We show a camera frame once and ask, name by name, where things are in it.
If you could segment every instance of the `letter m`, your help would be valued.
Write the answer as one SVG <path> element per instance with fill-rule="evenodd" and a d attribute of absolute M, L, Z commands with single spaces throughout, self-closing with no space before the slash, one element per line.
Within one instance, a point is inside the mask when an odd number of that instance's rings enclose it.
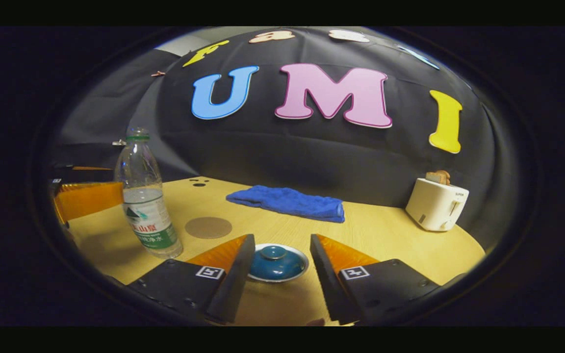
<path fill-rule="evenodd" d="M 392 119 L 385 112 L 383 82 L 387 75 L 370 69 L 351 69 L 339 81 L 333 81 L 320 67 L 294 63 L 281 67 L 288 74 L 287 94 L 274 114 L 283 119 L 306 119 L 313 110 L 307 107 L 307 93 L 324 118 L 332 119 L 352 96 L 352 106 L 343 113 L 350 123 L 386 129 Z"/>

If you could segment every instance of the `bottle label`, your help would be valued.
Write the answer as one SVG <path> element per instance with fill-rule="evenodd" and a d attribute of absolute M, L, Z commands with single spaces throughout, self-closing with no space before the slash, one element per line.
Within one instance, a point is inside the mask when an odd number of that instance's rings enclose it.
<path fill-rule="evenodd" d="M 142 203 L 123 203 L 128 223 L 141 244 L 150 249 L 164 249 L 178 240 L 163 197 Z"/>

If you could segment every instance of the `teal lid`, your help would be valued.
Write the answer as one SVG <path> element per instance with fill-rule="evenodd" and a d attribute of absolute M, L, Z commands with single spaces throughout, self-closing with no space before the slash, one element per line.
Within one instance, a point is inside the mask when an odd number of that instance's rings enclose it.
<path fill-rule="evenodd" d="M 283 282 L 301 275 L 308 266 L 300 251 L 278 244 L 257 246 L 250 277 L 265 282 Z"/>

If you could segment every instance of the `plastic water bottle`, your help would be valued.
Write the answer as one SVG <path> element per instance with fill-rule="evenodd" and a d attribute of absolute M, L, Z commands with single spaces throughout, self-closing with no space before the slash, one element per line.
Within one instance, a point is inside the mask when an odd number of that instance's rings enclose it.
<path fill-rule="evenodd" d="M 115 181 L 123 183 L 123 210 L 141 244 L 156 257 L 171 259 L 182 253 L 182 243 L 164 204 L 163 182 L 149 140 L 144 128 L 128 130 Z"/>

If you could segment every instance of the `blue letter u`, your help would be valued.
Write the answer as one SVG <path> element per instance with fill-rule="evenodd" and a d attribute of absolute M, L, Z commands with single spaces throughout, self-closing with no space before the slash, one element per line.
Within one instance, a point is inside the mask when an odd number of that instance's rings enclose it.
<path fill-rule="evenodd" d="M 229 72 L 228 75 L 234 77 L 231 97 L 221 104 L 213 104 L 210 101 L 213 94 L 213 85 L 222 77 L 220 74 L 204 76 L 195 81 L 193 83 L 195 92 L 193 92 L 191 112 L 204 120 L 224 118 L 236 112 L 244 105 L 247 92 L 250 89 L 250 78 L 257 71 L 258 66 L 247 66 Z"/>

